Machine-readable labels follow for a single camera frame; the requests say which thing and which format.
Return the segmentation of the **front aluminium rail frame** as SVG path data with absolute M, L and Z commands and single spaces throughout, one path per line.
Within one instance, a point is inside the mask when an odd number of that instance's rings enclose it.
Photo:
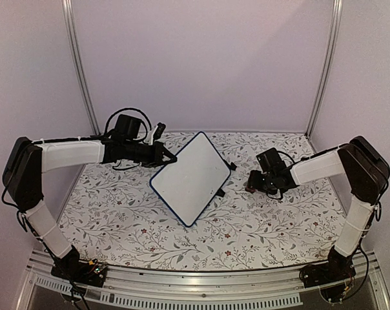
M 334 302 L 344 281 L 306 287 L 300 266 L 247 271 L 160 271 L 111 265 L 102 287 L 72 294 L 53 277 L 52 261 L 32 252 L 17 297 L 18 309 L 390 309 L 390 296 L 374 252 L 353 258 L 349 298 Z

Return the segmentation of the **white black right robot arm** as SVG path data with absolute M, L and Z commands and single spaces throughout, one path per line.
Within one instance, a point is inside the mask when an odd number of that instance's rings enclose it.
M 312 181 L 344 175 L 351 188 L 351 205 L 332 254 L 350 257 L 369 231 L 373 212 L 381 209 L 381 197 L 389 186 L 390 166 L 363 137 L 324 150 L 287 165 L 275 148 L 257 155 L 260 170 L 249 174 L 246 191 L 263 192 L 281 200 L 285 192 Z

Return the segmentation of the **wire whiteboard stand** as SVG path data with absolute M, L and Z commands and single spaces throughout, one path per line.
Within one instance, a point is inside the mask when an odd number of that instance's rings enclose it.
M 227 181 L 229 180 L 229 178 L 231 177 L 232 171 L 236 171 L 236 169 L 238 168 L 238 166 L 234 162 L 229 163 L 228 161 L 225 161 L 225 164 L 226 164 L 227 168 L 229 169 L 229 175 L 226 177 L 223 184 L 220 186 L 220 188 L 215 193 L 215 196 L 220 197 L 220 198 L 225 196 L 225 191 L 223 190 L 223 188 L 224 188 L 225 184 L 227 183 Z

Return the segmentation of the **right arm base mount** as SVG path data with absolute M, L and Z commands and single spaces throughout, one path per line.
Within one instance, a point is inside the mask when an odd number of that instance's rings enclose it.
M 354 254 L 355 252 L 343 256 L 332 247 L 326 263 L 305 265 L 300 269 L 299 279 L 306 288 L 350 279 L 356 275 L 353 265 Z

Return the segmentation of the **left rear aluminium post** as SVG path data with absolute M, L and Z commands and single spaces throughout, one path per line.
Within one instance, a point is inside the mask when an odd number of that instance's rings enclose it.
M 85 75 L 85 70 L 83 67 L 83 62 L 81 58 L 81 51 L 79 46 L 79 41 L 77 38 L 76 24 L 74 18 L 74 10 L 71 0 L 62 0 L 63 7 L 63 17 L 65 20 L 65 27 L 67 31 L 68 44 L 70 52 L 72 54 L 72 61 L 74 64 L 74 69 L 76 72 L 77 82 L 79 85 L 81 97 L 85 107 L 85 111 L 92 129 L 92 132 L 97 135 L 100 134 L 100 129 L 98 125 L 98 119 L 92 104 L 92 99 L 90 96 L 90 91 L 88 89 L 87 78 Z

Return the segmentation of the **red whiteboard eraser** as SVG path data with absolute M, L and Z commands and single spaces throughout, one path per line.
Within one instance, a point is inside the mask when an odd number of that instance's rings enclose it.
M 246 186 L 245 190 L 249 193 L 255 193 L 256 192 L 256 189 L 253 188 L 253 187 L 250 187 L 250 186 Z

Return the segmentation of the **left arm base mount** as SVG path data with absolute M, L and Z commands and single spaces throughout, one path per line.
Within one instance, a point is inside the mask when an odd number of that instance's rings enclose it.
M 51 275 L 75 283 L 93 287 L 103 287 L 107 276 L 107 263 L 97 259 L 81 260 L 77 249 L 72 245 L 62 258 L 54 258 Z

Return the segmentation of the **right rear aluminium post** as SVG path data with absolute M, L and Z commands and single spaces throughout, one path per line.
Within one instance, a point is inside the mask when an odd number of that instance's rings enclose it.
M 334 53 L 336 50 L 337 40 L 340 32 L 340 23 L 342 18 L 342 9 L 343 1 L 334 0 L 333 9 L 331 15 L 331 23 L 329 28 L 329 35 L 327 40 L 327 48 L 325 51 L 325 57 L 323 61 L 322 71 L 320 75 L 320 80 L 316 89 L 316 95 L 314 98 L 313 108 L 310 114 L 309 122 L 307 124 L 307 129 L 305 135 L 311 139 L 314 134 L 318 116 L 320 114 L 323 98 L 325 96 L 325 91 L 327 89 L 327 84 L 329 80 L 329 75 L 333 65 Z

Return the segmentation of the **aluminium post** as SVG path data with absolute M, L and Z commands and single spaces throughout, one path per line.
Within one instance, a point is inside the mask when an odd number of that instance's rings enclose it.
M 337 40 L 340 32 L 340 23 L 342 18 L 342 9 L 343 1 L 334 0 L 333 9 L 331 15 L 331 23 L 329 28 L 329 35 L 327 40 L 327 48 L 325 51 L 325 57 L 323 61 L 322 71 L 320 75 L 320 80 L 316 89 L 316 95 L 314 98 L 313 108 L 310 114 L 309 122 L 307 124 L 307 129 L 305 135 L 311 139 L 314 134 L 318 116 L 320 114 L 323 98 L 325 96 L 325 91 L 327 89 L 327 84 L 329 80 L 329 75 L 333 65 L 334 53 L 336 50 Z
M 63 7 L 63 17 L 65 20 L 65 27 L 67 31 L 68 44 L 70 52 L 72 54 L 72 61 L 74 64 L 74 69 L 76 72 L 77 82 L 79 85 L 81 97 L 85 107 L 85 111 L 92 129 L 92 132 L 97 135 L 100 134 L 100 129 L 98 125 L 98 119 L 92 104 L 92 99 L 90 96 L 90 91 L 88 89 L 87 78 L 85 75 L 85 70 L 83 67 L 83 62 L 81 58 L 81 51 L 79 46 L 79 41 L 77 38 L 76 24 L 74 18 L 74 10 L 71 0 L 62 0 Z

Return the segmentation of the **small whiteboard blue frame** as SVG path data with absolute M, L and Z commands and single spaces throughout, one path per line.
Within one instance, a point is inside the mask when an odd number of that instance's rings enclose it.
M 176 156 L 177 162 L 162 167 L 149 186 L 185 227 L 191 227 L 216 197 L 229 169 L 204 132 L 195 134 Z

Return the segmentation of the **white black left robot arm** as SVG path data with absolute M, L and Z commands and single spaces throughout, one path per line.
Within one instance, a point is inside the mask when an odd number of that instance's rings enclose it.
M 91 164 L 131 161 L 152 168 L 177 160 L 159 140 L 165 124 L 153 126 L 146 116 L 120 114 L 116 118 L 113 128 L 105 127 L 98 135 L 39 140 L 21 136 L 14 142 L 3 171 L 2 195 L 11 200 L 2 202 L 17 209 L 23 228 L 31 230 L 50 255 L 60 259 L 59 269 L 70 280 L 79 280 L 85 273 L 84 266 L 75 259 L 78 251 L 47 205 L 47 175 Z

